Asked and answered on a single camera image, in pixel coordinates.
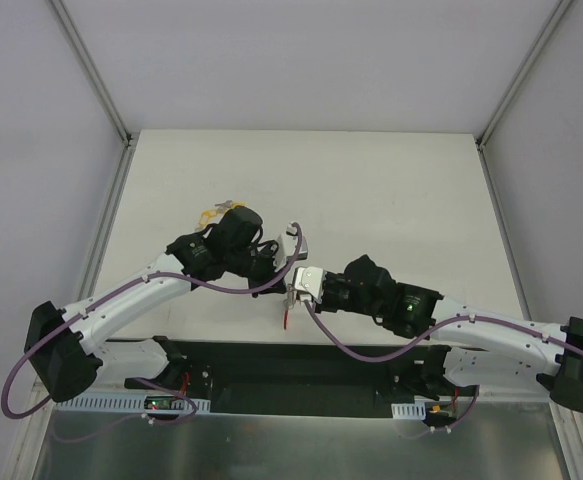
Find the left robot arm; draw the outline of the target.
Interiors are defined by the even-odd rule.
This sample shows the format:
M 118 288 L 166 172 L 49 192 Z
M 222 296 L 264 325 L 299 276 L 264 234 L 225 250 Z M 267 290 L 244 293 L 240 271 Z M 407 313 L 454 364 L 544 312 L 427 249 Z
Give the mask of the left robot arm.
M 262 238 L 262 218 L 238 206 L 219 222 L 181 235 L 155 260 L 120 284 L 57 308 L 47 301 L 32 313 L 25 358 L 56 403 L 71 400 L 97 382 L 141 380 L 162 389 L 180 388 L 186 371 L 183 355 L 159 335 L 116 343 L 123 327 L 156 307 L 196 289 L 236 295 L 216 285 L 229 273 L 246 279 L 245 295 L 281 293 L 284 277 L 303 254 L 305 240 L 293 223 L 275 240 Z

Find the red-handled metal keyring organizer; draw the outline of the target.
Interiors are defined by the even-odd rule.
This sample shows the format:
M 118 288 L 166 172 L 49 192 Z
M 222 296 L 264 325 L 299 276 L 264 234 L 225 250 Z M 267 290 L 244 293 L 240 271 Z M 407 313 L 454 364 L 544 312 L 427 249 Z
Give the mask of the red-handled metal keyring organizer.
M 288 329 L 290 311 L 294 308 L 297 300 L 297 291 L 293 284 L 286 286 L 286 297 L 284 299 L 283 329 Z

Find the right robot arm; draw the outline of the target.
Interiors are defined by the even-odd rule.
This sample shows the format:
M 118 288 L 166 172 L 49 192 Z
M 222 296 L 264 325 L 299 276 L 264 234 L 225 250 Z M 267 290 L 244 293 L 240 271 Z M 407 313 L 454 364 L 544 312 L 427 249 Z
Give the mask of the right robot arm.
M 431 340 L 449 350 L 421 369 L 423 387 L 444 394 L 453 386 L 529 393 L 583 414 L 583 319 L 566 323 L 518 320 L 471 307 L 424 287 L 395 281 L 368 256 L 342 273 L 298 271 L 298 297 L 311 316 L 344 311 L 364 315 L 408 348 Z

